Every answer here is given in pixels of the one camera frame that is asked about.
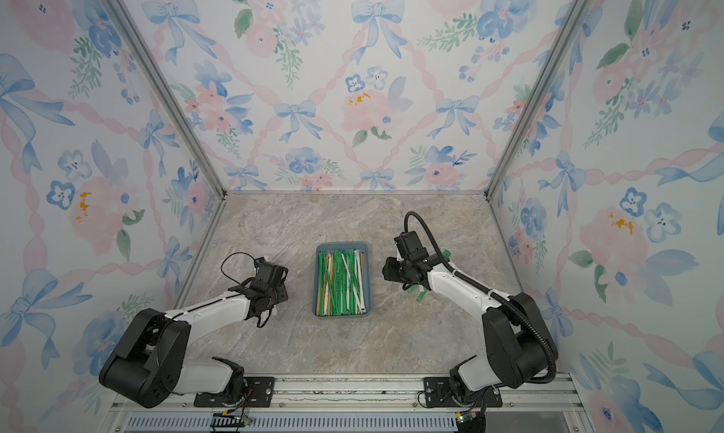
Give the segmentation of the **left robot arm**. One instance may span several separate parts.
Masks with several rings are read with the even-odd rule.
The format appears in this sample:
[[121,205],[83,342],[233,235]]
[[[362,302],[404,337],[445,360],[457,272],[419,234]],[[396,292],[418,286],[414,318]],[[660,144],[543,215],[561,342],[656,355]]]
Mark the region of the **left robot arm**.
[[235,323],[256,320],[261,329],[273,308],[288,300],[288,269],[263,258],[255,272],[209,300],[160,312],[145,309],[134,316],[99,373],[101,386],[151,409],[171,395],[195,395],[199,402],[236,409],[253,390],[244,368],[229,359],[193,361],[190,344]]

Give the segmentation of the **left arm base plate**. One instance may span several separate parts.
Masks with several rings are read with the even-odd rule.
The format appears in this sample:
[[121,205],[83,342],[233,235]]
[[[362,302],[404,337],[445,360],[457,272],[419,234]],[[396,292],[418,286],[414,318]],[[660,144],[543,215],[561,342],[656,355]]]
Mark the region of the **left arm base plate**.
[[269,408],[275,392],[273,376],[244,376],[231,381],[221,393],[198,393],[195,408]]

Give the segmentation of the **blue plastic storage tray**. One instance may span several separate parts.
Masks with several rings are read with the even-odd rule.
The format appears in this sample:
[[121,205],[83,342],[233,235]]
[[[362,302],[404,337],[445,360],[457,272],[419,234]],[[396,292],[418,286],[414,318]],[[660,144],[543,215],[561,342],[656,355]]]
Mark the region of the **blue plastic storage tray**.
[[315,252],[312,312],[318,318],[371,312],[371,254],[362,242],[323,243]]

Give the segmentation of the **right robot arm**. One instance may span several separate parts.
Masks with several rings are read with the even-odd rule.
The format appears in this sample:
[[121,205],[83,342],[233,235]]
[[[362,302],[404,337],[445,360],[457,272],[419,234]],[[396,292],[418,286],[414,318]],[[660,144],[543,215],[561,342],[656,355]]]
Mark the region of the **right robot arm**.
[[456,403],[469,406],[500,388],[555,380],[558,351],[529,295],[492,289],[436,256],[415,262],[389,257],[382,274],[405,290],[422,286],[443,295],[481,323],[483,351],[450,371],[449,393]]

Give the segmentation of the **brown paper straw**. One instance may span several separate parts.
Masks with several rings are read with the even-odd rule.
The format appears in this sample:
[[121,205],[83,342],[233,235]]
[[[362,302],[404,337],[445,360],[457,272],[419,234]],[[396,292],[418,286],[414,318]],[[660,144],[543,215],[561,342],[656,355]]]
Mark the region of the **brown paper straw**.
[[317,310],[316,314],[319,317],[324,316],[325,314],[325,306],[326,302],[325,299],[325,269],[326,269],[326,257],[323,252],[317,254],[318,259],[318,276],[317,276],[317,282],[318,282],[318,295],[317,295]]

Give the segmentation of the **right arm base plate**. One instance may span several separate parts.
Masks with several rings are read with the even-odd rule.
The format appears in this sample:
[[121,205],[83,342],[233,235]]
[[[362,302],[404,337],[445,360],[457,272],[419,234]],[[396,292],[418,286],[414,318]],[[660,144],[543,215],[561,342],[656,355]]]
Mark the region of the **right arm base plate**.
[[422,379],[423,389],[419,404],[428,409],[461,408],[487,409],[501,408],[503,400],[500,389],[495,386],[488,386],[478,391],[470,391],[463,383],[449,376],[426,376]]

